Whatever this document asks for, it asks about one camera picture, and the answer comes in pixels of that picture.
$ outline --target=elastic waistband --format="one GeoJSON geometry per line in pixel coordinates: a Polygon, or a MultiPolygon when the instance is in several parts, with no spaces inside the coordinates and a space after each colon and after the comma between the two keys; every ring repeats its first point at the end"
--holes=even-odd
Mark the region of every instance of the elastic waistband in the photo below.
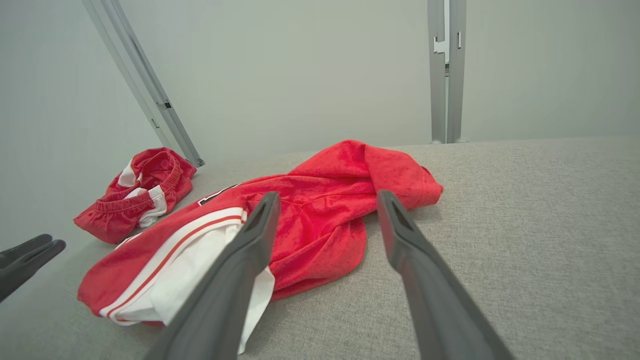
{"type": "Polygon", "coordinates": [[[111,195],[103,196],[95,202],[95,209],[101,213],[114,213],[117,211],[127,210],[131,208],[137,208],[139,206],[151,206],[153,207],[154,201],[149,196],[149,192],[141,193],[138,196],[125,199],[129,193],[140,186],[140,182],[136,181],[136,184],[123,192],[112,193],[111,195]]]}

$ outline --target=gray fabric surface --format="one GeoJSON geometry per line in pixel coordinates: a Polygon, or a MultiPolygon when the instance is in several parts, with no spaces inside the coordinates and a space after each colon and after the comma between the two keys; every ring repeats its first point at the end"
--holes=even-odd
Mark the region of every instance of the gray fabric surface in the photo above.
{"type": "MultiPolygon", "coordinates": [[[[438,204],[411,215],[517,357],[640,356],[639,140],[396,148],[445,186],[438,204]]],[[[207,165],[179,206],[310,155],[207,165]]],[[[365,223],[360,266],[270,304],[241,359],[419,357],[377,216],[365,223]]],[[[0,304],[0,357],[143,357],[160,328],[120,327],[76,300],[84,273],[112,248],[87,236],[77,255],[0,304]]]]}

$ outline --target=white stripe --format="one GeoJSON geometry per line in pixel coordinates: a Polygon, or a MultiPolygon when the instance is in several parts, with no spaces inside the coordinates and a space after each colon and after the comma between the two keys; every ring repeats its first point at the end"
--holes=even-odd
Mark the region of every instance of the white stripe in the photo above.
{"type": "Polygon", "coordinates": [[[131,323],[130,321],[122,321],[118,319],[118,315],[120,313],[126,313],[127,309],[131,306],[133,306],[137,300],[139,300],[142,296],[144,296],[144,294],[151,289],[151,287],[153,285],[155,285],[156,283],[156,279],[164,272],[164,270],[166,270],[172,263],[173,261],[182,253],[182,251],[191,243],[193,242],[193,240],[201,237],[202,235],[208,233],[209,231],[213,230],[213,229],[217,229],[221,226],[226,226],[226,225],[231,225],[231,224],[239,224],[238,220],[227,220],[227,221],[223,221],[220,222],[218,224],[214,224],[211,226],[207,226],[205,228],[203,228],[202,230],[198,231],[197,233],[193,234],[192,236],[190,236],[184,243],[182,243],[177,250],[172,254],[172,256],[169,258],[169,260],[164,264],[163,268],[158,271],[158,273],[156,274],[156,277],[153,278],[153,280],[149,281],[147,283],[147,285],[145,285],[144,288],[142,288],[142,290],[140,290],[135,297],[133,297],[131,300],[129,300],[125,305],[123,305],[122,307],[120,307],[119,309],[117,309],[116,311],[113,311],[111,316],[109,316],[109,318],[111,320],[113,320],[116,323],[122,323],[122,324],[127,324],[127,323],[131,323]]]}
{"type": "MultiPolygon", "coordinates": [[[[180,240],[183,239],[183,237],[185,237],[191,231],[197,229],[200,226],[203,226],[208,222],[212,222],[221,218],[234,216],[234,215],[240,216],[242,219],[246,219],[246,216],[247,216],[246,211],[243,208],[227,208],[227,209],[218,210],[218,211],[214,211],[212,213],[206,214],[182,226],[178,231],[176,231],[171,236],[169,236],[169,238],[162,244],[162,246],[160,246],[160,248],[156,251],[153,257],[145,265],[142,271],[136,276],[133,282],[131,282],[131,284],[127,287],[127,289],[122,294],[120,294],[120,296],[112,304],[100,310],[100,315],[103,317],[106,317],[106,315],[112,309],[118,307],[120,304],[125,302],[133,293],[135,293],[136,290],[147,280],[147,278],[149,278],[155,272],[156,268],[158,268],[158,266],[162,263],[165,257],[171,252],[174,246],[178,242],[180,242],[180,240]]],[[[214,224],[211,227],[215,228],[219,226],[226,226],[229,224],[240,224],[240,223],[241,223],[240,220],[232,219],[232,220],[226,220],[226,221],[214,224]]],[[[184,248],[184,246],[188,245],[190,241],[193,241],[193,239],[197,238],[197,236],[199,236],[200,234],[202,234],[202,231],[199,231],[193,236],[190,236],[189,239],[187,239],[180,246],[180,248],[173,253],[172,258],[170,258],[169,261],[165,263],[165,266],[169,265],[173,261],[173,259],[180,254],[181,249],[184,248]]],[[[135,301],[141,294],[143,294],[147,290],[147,288],[150,285],[153,284],[153,282],[154,282],[153,279],[149,281],[145,289],[142,289],[133,299],[131,299],[131,301],[135,301]]],[[[114,311],[114,314],[111,314],[112,317],[115,315],[115,313],[118,313],[118,312],[119,311],[114,311]]]]}
{"type": "Polygon", "coordinates": [[[133,168],[131,168],[132,161],[133,159],[129,160],[127,167],[122,170],[120,177],[118,177],[118,185],[130,188],[136,184],[136,174],[133,172],[133,168]]]}
{"type": "Polygon", "coordinates": [[[154,186],[149,190],[149,197],[154,201],[154,208],[140,215],[140,219],[138,220],[140,227],[149,227],[153,225],[159,217],[166,214],[166,199],[160,185],[154,186]]]}

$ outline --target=red football jersey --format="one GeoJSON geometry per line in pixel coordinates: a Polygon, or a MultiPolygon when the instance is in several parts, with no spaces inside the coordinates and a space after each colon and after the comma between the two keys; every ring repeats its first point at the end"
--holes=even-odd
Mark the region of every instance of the red football jersey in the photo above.
{"type": "MultiPolygon", "coordinates": [[[[205,241],[206,246],[213,246],[212,241],[228,243],[262,196],[276,191],[282,207],[266,271],[270,269],[275,277],[273,296],[269,297],[271,301],[280,300],[334,281],[360,263],[367,241],[362,217],[375,211],[378,190],[394,192],[411,210],[436,203],[442,189],[411,156],[347,140],[319,152],[288,174],[220,190],[127,239],[89,270],[78,298],[98,316],[127,322],[126,315],[113,314],[131,307],[156,281],[164,282],[156,286],[165,287],[167,282],[184,282],[187,275],[172,277],[162,272],[168,271],[189,247],[205,241]],[[208,235],[215,231],[217,235],[208,235]]],[[[210,264],[217,250],[192,252],[189,256],[209,258],[205,263],[210,264]]],[[[200,261],[191,259],[195,258],[188,258],[181,266],[200,261]]],[[[195,287],[199,279],[188,280],[195,287]]],[[[151,316],[136,318],[135,322],[141,320],[158,319],[151,316]]]]}

